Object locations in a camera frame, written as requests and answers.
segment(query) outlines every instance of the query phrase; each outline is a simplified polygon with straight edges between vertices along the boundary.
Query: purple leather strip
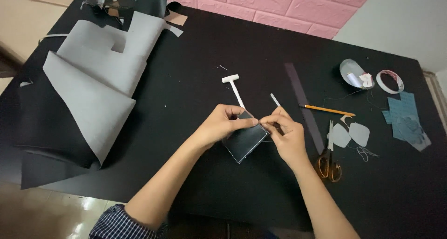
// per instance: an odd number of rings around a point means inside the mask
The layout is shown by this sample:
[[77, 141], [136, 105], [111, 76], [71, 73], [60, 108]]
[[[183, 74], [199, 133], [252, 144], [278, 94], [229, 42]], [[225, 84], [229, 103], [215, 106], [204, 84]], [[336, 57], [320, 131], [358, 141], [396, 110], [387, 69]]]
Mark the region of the purple leather strip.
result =
[[[295, 91], [296, 99], [300, 105], [307, 105], [308, 101], [306, 98], [305, 91], [301, 82], [298, 78], [298, 74], [296, 73], [295, 67], [292, 63], [284, 64], [286, 67], [287, 75], [292, 82], [293, 90]], [[322, 154], [325, 149], [325, 145], [323, 144], [323, 139], [321, 138], [320, 131], [318, 130], [318, 126], [316, 125], [315, 118], [313, 117], [312, 112], [309, 109], [301, 108], [303, 112], [303, 116], [305, 117], [306, 125], [309, 128], [310, 135], [312, 136], [313, 143], [315, 144], [316, 150], [318, 154]]]

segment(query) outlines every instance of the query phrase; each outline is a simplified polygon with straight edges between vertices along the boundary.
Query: finger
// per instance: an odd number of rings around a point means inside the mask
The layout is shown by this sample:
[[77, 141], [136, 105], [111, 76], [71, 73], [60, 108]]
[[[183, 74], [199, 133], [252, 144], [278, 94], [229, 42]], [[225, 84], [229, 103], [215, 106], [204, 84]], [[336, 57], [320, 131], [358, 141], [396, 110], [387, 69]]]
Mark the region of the finger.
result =
[[295, 123], [293, 120], [291, 120], [283, 115], [279, 115], [279, 114], [263, 117], [259, 122], [261, 124], [263, 124], [263, 123], [278, 123], [283, 127], [290, 127]]
[[243, 109], [240, 106], [236, 106], [236, 105], [221, 105], [221, 107], [225, 111], [228, 119], [230, 119], [231, 116], [234, 116], [234, 115], [238, 116], [245, 111], [245, 109]]
[[275, 114], [279, 114], [279, 115], [282, 115], [282, 116], [284, 116], [284, 117], [286, 117], [286, 118], [288, 118], [288, 119], [292, 119], [292, 118], [290, 117], [290, 115], [287, 113], [287, 111], [284, 110], [284, 108], [282, 108], [281, 106], [278, 106], [278, 107], [273, 111], [273, 113], [272, 113], [271, 115], [275, 115]]
[[267, 129], [267, 131], [269, 131], [270, 136], [271, 136], [273, 142], [275, 142], [275, 144], [277, 144], [278, 141], [280, 141], [282, 135], [278, 132], [276, 127], [274, 127], [273, 125], [271, 125], [269, 123], [262, 124], [262, 127], [264, 127], [265, 129]]
[[254, 127], [257, 125], [258, 120], [257, 119], [237, 119], [237, 120], [230, 120], [231, 127], [230, 131], [235, 131], [242, 128], [249, 128]]

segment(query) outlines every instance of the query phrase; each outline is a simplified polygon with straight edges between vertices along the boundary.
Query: scissor handle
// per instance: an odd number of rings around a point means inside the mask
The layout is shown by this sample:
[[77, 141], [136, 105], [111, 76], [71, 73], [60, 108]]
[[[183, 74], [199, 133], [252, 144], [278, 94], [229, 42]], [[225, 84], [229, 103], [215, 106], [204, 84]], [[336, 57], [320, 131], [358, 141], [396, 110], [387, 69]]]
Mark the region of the scissor handle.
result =
[[322, 179], [326, 179], [329, 176], [329, 160], [325, 157], [325, 153], [316, 161], [315, 171]]
[[329, 169], [329, 180], [332, 182], [337, 182], [342, 177], [342, 167], [338, 163], [333, 163], [330, 165]]

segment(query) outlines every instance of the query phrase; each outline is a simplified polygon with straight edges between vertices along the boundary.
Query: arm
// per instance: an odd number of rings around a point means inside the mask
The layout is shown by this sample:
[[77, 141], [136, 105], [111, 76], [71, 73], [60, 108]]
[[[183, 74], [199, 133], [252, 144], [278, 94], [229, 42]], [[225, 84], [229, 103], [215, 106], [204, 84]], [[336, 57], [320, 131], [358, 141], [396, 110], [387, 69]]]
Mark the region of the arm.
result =
[[197, 131], [127, 203], [126, 212], [145, 227], [158, 229], [180, 187], [204, 151], [230, 132], [258, 123], [256, 119], [230, 120], [243, 111], [239, 106], [217, 105]]
[[[359, 235], [338, 208], [309, 161], [303, 126], [294, 122], [282, 107], [278, 107], [271, 116], [266, 116], [259, 122], [269, 130], [279, 155], [296, 176], [315, 237], [358, 239]], [[281, 126], [284, 135], [272, 126], [273, 123]]]

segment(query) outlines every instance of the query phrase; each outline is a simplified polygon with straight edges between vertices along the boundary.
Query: scissors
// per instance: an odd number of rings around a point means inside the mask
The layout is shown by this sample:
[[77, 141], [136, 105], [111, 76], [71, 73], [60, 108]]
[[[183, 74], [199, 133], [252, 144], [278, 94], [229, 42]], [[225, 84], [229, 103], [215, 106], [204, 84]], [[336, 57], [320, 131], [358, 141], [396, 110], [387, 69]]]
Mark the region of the scissors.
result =
[[342, 167], [336, 162], [332, 162], [333, 135], [332, 135], [333, 122], [329, 122], [329, 143], [328, 147], [323, 151], [321, 156], [315, 163], [316, 173], [321, 179], [328, 178], [332, 182], [337, 182], [342, 177]]

